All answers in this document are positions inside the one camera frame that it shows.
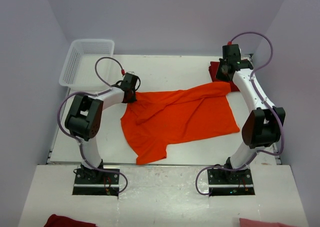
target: white table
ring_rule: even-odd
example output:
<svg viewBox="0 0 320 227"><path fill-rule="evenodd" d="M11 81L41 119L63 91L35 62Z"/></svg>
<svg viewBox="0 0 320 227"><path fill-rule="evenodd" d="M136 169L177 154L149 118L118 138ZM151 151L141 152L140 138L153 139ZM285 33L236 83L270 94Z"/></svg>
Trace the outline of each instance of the white table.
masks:
<svg viewBox="0 0 320 227"><path fill-rule="evenodd" d="M214 56L151 56L151 55L115 55L128 72L133 71L141 79L140 92L186 90L211 82L208 67L210 61L219 61ZM121 80L119 66L111 65L108 81ZM227 95L237 125L242 128L249 111L239 92ZM67 110L72 100L68 101L63 113L64 123ZM105 163L135 164L137 155L128 145L120 123L126 110L125 104L117 104L106 109L102 114L101 126L97 134L100 155ZM192 141L167 146L167 158L153 162L159 165L212 165L223 164L235 153L242 142L241 132L224 136ZM51 163L79 163L81 156L75 140L65 136L60 130L50 157ZM260 154L253 164L275 165L273 156Z"/></svg>
<svg viewBox="0 0 320 227"><path fill-rule="evenodd" d="M99 227L238 227L239 218L308 226L288 165L252 165L256 195L210 198L196 192L199 166L121 166L129 185L119 199L72 195L75 168L37 166L19 227L43 227L52 214ZM199 186L208 189L206 172Z"/></svg>

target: white plastic bin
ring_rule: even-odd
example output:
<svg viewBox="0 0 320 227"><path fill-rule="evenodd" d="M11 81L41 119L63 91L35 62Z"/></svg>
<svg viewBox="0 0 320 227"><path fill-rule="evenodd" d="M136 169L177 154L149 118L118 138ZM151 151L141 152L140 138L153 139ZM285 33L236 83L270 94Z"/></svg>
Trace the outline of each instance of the white plastic bin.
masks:
<svg viewBox="0 0 320 227"><path fill-rule="evenodd" d="M59 84L75 91L100 91L106 85L95 73L95 63L101 57L112 57L115 43L110 39L77 39L71 43ZM98 73L108 81L112 60L102 60Z"/></svg>

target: gray wall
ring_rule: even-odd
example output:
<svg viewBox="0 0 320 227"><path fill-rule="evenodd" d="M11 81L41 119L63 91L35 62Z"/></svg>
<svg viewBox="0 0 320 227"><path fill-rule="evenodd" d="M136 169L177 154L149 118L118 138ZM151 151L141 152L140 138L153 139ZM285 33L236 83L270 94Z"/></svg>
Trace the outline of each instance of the gray wall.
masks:
<svg viewBox="0 0 320 227"><path fill-rule="evenodd" d="M0 226L16 227L48 156L68 42L47 0L0 0Z"/></svg>
<svg viewBox="0 0 320 227"><path fill-rule="evenodd" d="M117 54L217 55L239 32L265 33L283 0L48 0L69 41L112 39ZM260 38L246 38L249 53Z"/></svg>
<svg viewBox="0 0 320 227"><path fill-rule="evenodd" d="M274 58L257 74L267 95L286 110L281 159L291 165L311 227L320 226L319 30L320 0L285 0L267 31ZM269 57L265 42L254 57L256 65Z"/></svg>

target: orange-red garment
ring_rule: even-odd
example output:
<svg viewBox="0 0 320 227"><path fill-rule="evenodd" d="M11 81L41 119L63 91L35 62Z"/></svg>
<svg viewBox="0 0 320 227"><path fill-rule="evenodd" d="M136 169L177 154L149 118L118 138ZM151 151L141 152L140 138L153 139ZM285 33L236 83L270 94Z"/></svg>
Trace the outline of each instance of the orange-red garment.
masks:
<svg viewBox="0 0 320 227"><path fill-rule="evenodd" d="M212 82L188 90L137 92L137 101L121 118L136 163L166 158L169 144L239 132L226 98L230 91L230 84Z"/></svg>

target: red cloth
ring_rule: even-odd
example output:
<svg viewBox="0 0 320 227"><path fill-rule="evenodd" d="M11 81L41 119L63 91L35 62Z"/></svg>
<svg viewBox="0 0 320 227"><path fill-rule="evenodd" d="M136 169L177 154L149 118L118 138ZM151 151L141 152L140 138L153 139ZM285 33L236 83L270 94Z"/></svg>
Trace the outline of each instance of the red cloth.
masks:
<svg viewBox="0 0 320 227"><path fill-rule="evenodd" d="M56 214L48 218L44 227L97 227L94 223L85 223Z"/></svg>
<svg viewBox="0 0 320 227"><path fill-rule="evenodd" d="M137 165L167 157L169 144L239 132L226 94L230 84L211 82L188 90L137 92L121 118Z"/></svg>
<svg viewBox="0 0 320 227"><path fill-rule="evenodd" d="M283 223L267 223L246 218L240 218L240 227L294 227Z"/></svg>
<svg viewBox="0 0 320 227"><path fill-rule="evenodd" d="M210 73L212 82L221 81L216 78L218 67L219 67L219 62L213 62L213 61L210 62L209 73ZM231 92L239 91L238 87L232 81L228 81L228 83L230 84Z"/></svg>

